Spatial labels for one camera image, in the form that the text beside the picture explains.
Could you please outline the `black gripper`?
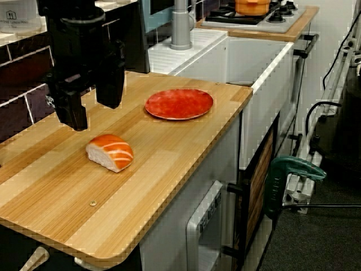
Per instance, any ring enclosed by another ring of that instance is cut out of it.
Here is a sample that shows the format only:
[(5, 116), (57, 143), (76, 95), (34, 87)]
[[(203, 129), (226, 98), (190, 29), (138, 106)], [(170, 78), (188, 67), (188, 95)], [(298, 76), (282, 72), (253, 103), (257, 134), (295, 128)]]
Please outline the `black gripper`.
[(115, 109), (125, 80), (125, 45), (104, 39), (104, 13), (46, 15), (54, 67), (46, 75), (46, 102), (61, 123), (75, 131), (87, 129), (81, 92), (96, 86), (97, 102)]

